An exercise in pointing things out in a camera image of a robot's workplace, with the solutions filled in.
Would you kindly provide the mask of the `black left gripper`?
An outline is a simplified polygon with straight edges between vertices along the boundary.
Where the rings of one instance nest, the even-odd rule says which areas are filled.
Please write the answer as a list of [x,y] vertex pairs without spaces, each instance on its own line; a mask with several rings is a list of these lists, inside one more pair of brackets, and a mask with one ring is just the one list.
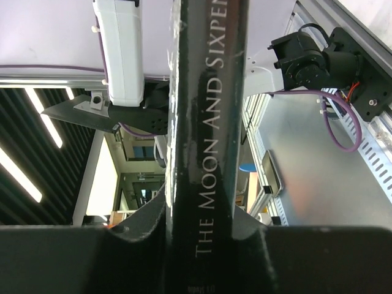
[[73,100],[50,106],[42,112],[49,118],[115,134],[121,123],[152,135],[168,132],[169,81],[149,81],[138,107],[102,104],[93,109],[92,98],[80,95]]

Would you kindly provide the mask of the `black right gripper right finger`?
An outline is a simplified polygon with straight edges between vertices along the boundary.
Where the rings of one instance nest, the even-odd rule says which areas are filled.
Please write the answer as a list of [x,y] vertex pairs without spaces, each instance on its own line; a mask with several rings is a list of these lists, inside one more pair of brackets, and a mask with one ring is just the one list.
[[391,293],[391,230],[266,226],[236,208],[232,293]]

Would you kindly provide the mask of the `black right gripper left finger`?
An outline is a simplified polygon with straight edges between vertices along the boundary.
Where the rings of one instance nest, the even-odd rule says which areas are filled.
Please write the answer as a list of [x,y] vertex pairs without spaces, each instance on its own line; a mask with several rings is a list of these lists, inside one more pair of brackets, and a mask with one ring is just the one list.
[[165,191],[112,228],[1,229],[2,293],[168,293]]

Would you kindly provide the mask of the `dark Moon and Sixpence book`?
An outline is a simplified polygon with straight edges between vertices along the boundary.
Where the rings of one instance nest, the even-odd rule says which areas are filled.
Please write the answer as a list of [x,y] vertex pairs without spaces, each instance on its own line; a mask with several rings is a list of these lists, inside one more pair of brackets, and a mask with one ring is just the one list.
[[227,293],[248,1],[175,1],[165,293]]

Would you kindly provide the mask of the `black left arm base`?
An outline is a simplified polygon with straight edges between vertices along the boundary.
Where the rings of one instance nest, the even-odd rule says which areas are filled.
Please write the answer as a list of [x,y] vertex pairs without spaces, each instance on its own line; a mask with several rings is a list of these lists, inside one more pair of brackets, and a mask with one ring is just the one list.
[[346,101],[367,122],[389,109],[391,74],[345,29],[336,27],[327,35],[321,26],[313,27],[322,33],[326,48],[320,49],[302,28],[271,41],[269,49],[276,55],[274,67],[282,72],[284,89],[346,90]]

